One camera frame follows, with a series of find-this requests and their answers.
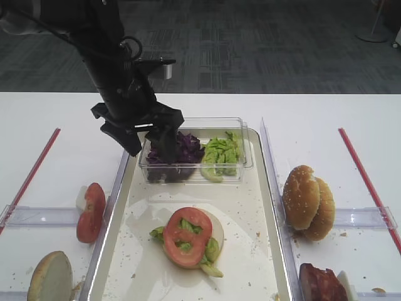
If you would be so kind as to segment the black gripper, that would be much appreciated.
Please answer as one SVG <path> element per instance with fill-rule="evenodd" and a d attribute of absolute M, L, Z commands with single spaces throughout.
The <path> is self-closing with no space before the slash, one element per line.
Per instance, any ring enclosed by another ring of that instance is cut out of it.
<path fill-rule="evenodd" d="M 131 75 L 123 87 L 110 75 L 91 79 L 102 96 L 103 102 L 91 108 L 96 119 L 106 122 L 100 130 L 118 142 L 131 156 L 142 150 L 136 132 L 147 130 L 150 141 L 147 156 L 151 164 L 171 164 L 177 159 L 177 131 L 184 118 L 179 109 L 157 101 L 147 75 Z"/>

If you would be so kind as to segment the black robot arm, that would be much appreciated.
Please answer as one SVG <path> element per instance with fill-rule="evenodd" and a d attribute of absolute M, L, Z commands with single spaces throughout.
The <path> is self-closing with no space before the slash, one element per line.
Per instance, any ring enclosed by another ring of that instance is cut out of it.
<path fill-rule="evenodd" d="M 138 133 L 144 132 L 165 162 L 175 161 L 184 118 L 158 102 L 148 81 L 151 74 L 170 78 L 173 62 L 144 60 L 132 51 L 116 1 L 2 1 L 1 28 L 17 35 L 49 32 L 74 46 L 103 99 L 91 110 L 104 119 L 102 132 L 131 156 L 141 151 Z"/>

